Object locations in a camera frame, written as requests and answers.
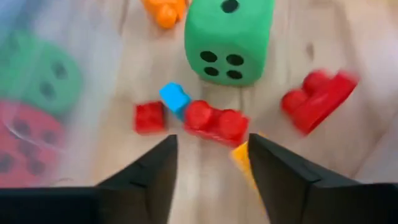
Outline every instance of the lego stud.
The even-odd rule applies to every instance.
[[[218,122],[220,135],[225,139],[234,139],[244,134],[248,125],[242,114],[235,110],[223,111]]]
[[[164,29],[172,28],[177,22],[177,12],[168,4],[163,5],[156,14],[156,22]]]
[[[315,70],[305,77],[303,82],[303,89],[309,95],[314,94],[323,85],[330,81],[331,75],[325,70]]]
[[[283,97],[280,106],[287,114],[292,115],[294,111],[308,100],[307,94],[302,89],[290,90]]]
[[[212,116],[213,109],[203,100],[192,102],[185,110],[185,122],[193,130],[206,129]]]

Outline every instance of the dice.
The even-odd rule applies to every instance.
[[[236,110],[218,110],[195,100],[185,110],[184,128],[205,139],[236,147],[243,142],[249,120]]]
[[[160,97],[169,110],[180,120],[183,120],[185,108],[191,102],[191,98],[184,92],[181,85],[169,83],[160,91]]]
[[[357,83],[344,71],[330,78],[326,71],[315,70],[305,78],[302,88],[283,97],[280,107],[297,129],[309,134],[349,97]]]
[[[134,129],[138,134],[159,133],[166,130],[164,106],[161,101],[136,105]]]
[[[185,53],[202,79],[233,86],[263,71],[274,0],[193,1],[185,23]]]
[[[12,32],[0,46],[0,69],[0,97],[52,115],[69,112],[83,89],[83,75],[71,56],[23,31]]]
[[[0,101],[0,188],[31,187],[57,168],[64,127],[33,107]]]

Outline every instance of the orange building block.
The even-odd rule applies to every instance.
[[[183,17],[185,0],[141,0],[146,11],[164,29],[173,28]]]

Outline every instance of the blue building block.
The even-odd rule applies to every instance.
[[[184,92],[181,85],[170,82],[164,86],[159,93],[165,106],[172,111],[178,119],[183,120],[184,109],[191,103],[191,98]]]

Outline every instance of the red lego brick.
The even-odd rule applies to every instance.
[[[139,134],[159,133],[166,130],[164,106],[161,101],[136,105],[134,129]]]
[[[218,110],[203,100],[195,100],[185,110],[184,128],[205,139],[228,146],[243,142],[249,120],[236,110]]]
[[[289,91],[281,101],[294,126],[309,134],[355,89],[358,81],[340,71],[330,78],[324,70],[316,70],[304,79],[301,89]]]

